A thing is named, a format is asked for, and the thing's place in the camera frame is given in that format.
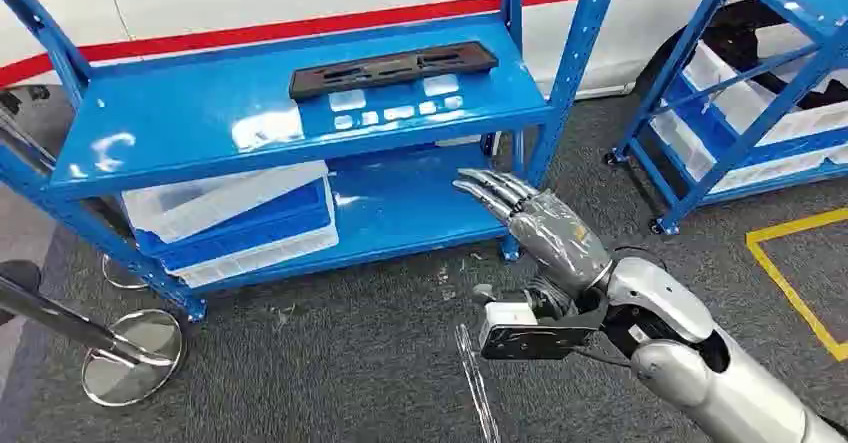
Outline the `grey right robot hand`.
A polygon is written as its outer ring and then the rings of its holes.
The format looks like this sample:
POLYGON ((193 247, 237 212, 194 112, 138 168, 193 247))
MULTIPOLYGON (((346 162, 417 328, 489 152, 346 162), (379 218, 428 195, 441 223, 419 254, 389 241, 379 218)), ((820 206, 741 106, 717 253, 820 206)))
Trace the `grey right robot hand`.
POLYGON ((547 301, 544 318, 564 317, 572 303, 603 290, 614 263, 601 239, 550 190, 512 173, 460 168, 452 185, 476 198, 537 261, 529 289, 547 301))

